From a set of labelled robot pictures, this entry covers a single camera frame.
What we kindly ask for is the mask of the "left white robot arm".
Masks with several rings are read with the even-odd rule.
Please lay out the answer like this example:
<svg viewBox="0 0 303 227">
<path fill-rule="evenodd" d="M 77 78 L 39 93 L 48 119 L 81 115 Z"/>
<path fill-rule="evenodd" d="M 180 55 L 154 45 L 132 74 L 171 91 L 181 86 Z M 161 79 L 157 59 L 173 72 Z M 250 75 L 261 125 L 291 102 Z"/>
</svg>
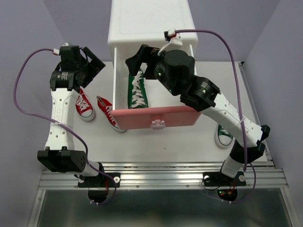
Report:
<svg viewBox="0 0 303 227">
<path fill-rule="evenodd" d="M 81 88 L 85 88 L 105 64 L 87 48 L 65 43 L 59 49 L 60 62 L 50 78 L 52 115 L 44 150 L 37 159 L 51 172 L 89 177 L 94 186 L 105 182 L 99 163 L 90 162 L 87 151 L 75 150 L 74 112 Z"/>
</svg>

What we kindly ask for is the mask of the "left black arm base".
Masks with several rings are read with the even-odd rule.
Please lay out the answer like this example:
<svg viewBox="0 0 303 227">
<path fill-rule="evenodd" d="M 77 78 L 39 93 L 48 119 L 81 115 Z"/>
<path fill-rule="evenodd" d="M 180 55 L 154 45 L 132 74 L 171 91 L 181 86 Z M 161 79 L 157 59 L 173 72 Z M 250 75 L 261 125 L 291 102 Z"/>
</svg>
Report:
<svg viewBox="0 0 303 227">
<path fill-rule="evenodd" d="M 88 189 L 90 204 L 101 206 L 114 198 L 117 188 L 120 187 L 121 174 L 113 172 L 108 173 L 108 175 L 112 180 L 103 175 L 93 177 L 74 175 L 78 179 L 78 187 Z"/>
</svg>

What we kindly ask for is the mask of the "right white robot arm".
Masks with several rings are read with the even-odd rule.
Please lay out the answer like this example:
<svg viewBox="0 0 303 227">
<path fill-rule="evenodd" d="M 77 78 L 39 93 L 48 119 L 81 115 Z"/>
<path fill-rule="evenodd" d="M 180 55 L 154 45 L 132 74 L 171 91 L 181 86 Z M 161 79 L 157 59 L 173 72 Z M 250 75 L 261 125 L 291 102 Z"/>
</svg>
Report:
<svg viewBox="0 0 303 227">
<path fill-rule="evenodd" d="M 208 116 L 233 136 L 234 145 L 218 172 L 220 183 L 229 184 L 244 164 L 263 155 L 263 140 L 269 136 L 270 128 L 251 122 L 227 100 L 217 85 L 195 75 L 195 59 L 183 50 L 161 52 L 143 44 L 125 63 L 132 75 L 146 63 L 146 78 L 157 79 L 173 96 L 179 96 L 183 104 Z"/>
</svg>

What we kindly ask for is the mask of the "pink drawer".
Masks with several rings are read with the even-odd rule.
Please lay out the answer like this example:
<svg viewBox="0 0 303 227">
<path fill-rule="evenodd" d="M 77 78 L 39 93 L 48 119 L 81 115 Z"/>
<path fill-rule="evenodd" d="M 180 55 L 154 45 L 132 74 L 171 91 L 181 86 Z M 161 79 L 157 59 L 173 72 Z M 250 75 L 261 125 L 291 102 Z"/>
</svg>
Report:
<svg viewBox="0 0 303 227">
<path fill-rule="evenodd" d="M 157 80 L 144 80 L 148 107 L 128 108 L 128 68 L 123 49 L 115 47 L 113 52 L 114 85 L 113 110 L 111 114 L 121 129 L 163 129 L 165 127 L 191 126 L 200 113 L 185 106 L 179 96 L 172 96 Z"/>
</svg>

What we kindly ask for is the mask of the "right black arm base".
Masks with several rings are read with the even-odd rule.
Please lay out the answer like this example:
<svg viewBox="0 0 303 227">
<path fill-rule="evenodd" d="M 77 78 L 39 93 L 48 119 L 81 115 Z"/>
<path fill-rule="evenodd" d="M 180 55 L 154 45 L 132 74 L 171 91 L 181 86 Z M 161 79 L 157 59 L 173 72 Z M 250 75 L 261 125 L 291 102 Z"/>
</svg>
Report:
<svg viewBox="0 0 303 227">
<path fill-rule="evenodd" d="M 221 172 L 204 172 L 201 186 L 208 191 L 216 191 L 219 198 L 227 202 L 235 202 L 238 197 L 237 186 L 246 186 L 246 178 L 239 171 L 234 178 Z"/>
</svg>

